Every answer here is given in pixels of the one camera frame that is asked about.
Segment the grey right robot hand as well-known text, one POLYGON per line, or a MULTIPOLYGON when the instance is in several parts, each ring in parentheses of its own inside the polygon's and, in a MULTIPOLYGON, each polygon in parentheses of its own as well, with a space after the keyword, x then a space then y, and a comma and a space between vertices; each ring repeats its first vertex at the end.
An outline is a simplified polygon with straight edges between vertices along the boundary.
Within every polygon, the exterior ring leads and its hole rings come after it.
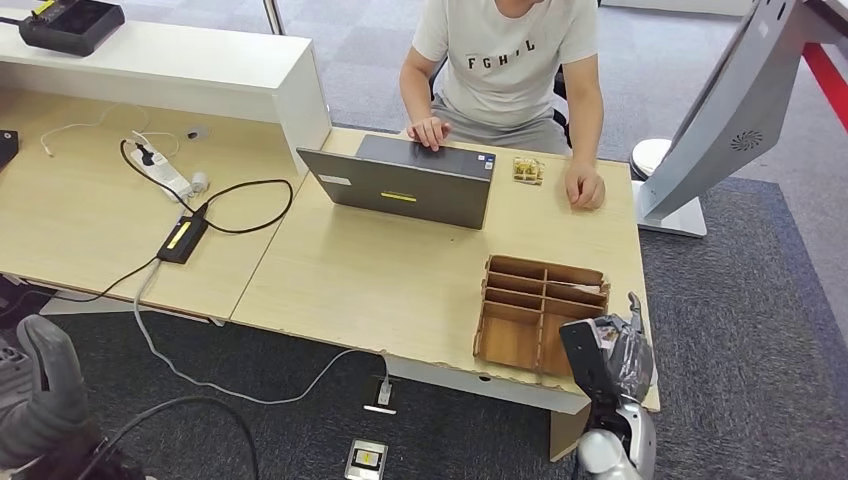
POLYGON ((609 314, 595 321, 600 336, 603 391, 641 403, 653 382, 654 350, 647 336, 640 298, 629 292, 628 300, 628 319, 609 314))

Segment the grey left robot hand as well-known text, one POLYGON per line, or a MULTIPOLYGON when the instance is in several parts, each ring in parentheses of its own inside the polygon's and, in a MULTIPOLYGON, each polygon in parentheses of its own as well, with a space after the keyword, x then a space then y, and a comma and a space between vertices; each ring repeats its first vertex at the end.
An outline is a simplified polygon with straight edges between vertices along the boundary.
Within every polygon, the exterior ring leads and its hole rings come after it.
POLYGON ((89 418, 86 388, 70 337, 40 315, 18 323, 21 346, 1 342, 1 468, 16 469, 57 450, 89 418))

